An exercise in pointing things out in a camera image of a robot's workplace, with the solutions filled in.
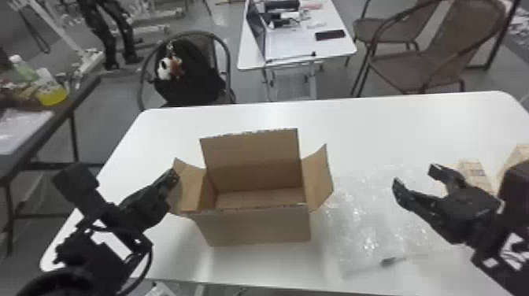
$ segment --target panda plush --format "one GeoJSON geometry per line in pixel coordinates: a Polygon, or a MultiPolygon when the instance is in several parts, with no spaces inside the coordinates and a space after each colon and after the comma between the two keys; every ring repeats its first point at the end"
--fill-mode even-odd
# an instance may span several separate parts
{"type": "Polygon", "coordinates": [[[172,77],[177,78],[185,73],[182,68],[182,59],[179,57],[164,57],[158,62],[157,74],[160,80],[171,80],[172,77]]]}

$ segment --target smartphone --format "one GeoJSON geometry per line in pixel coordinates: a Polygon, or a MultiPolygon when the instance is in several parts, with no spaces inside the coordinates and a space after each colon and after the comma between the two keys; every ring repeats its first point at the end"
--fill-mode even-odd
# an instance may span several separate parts
{"type": "Polygon", "coordinates": [[[316,41],[346,37],[343,30],[318,31],[315,33],[316,41]]]}

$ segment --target bottle cap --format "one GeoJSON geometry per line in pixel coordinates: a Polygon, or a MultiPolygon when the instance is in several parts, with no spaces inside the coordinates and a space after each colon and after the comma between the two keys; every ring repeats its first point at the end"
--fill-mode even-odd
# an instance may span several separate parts
{"type": "Polygon", "coordinates": [[[16,63],[20,63],[22,61],[22,57],[20,57],[20,55],[18,55],[18,54],[14,54],[11,57],[9,57],[9,60],[12,63],[16,64],[16,63]]]}

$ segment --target plush toy keychain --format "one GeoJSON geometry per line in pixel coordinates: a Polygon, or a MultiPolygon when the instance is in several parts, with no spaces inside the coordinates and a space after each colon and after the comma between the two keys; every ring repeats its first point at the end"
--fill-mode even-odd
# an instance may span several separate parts
{"type": "Polygon", "coordinates": [[[173,76],[180,79],[185,74],[182,68],[182,59],[177,57],[172,51],[172,42],[167,44],[167,57],[158,62],[158,77],[161,80],[170,80],[173,76]]]}

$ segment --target laptop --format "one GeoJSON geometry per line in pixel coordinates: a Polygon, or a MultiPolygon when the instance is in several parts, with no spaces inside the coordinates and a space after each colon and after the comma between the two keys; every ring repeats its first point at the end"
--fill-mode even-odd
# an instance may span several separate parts
{"type": "Polygon", "coordinates": [[[300,28],[282,28],[269,31],[265,19],[259,13],[254,0],[248,1],[246,21],[266,63],[294,57],[314,57],[316,55],[315,52],[309,49],[313,39],[312,33],[300,28]]]}
{"type": "Polygon", "coordinates": [[[257,47],[263,54],[263,58],[266,61],[266,24],[265,20],[261,17],[254,0],[248,1],[248,10],[246,11],[246,21],[250,26],[253,37],[257,42],[257,47]]]}

